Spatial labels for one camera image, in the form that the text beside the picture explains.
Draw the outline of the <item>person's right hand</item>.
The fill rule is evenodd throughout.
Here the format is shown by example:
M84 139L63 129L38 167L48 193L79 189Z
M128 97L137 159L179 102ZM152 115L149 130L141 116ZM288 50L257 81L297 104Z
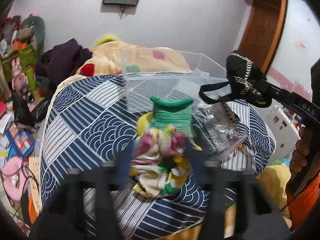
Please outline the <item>person's right hand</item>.
M290 172L298 173L302 170L303 167L306 167L308 161L306 157L308 156L310 152L310 142L306 140L306 135L311 134L310 129L307 129L305 127L301 128L299 131L300 139L296 142L296 148L292 153L292 158L290 160ZM310 168L310 176L309 181L314 180L314 178L319 173L319 153L315 157L317 161L317 164L315 164L312 168Z

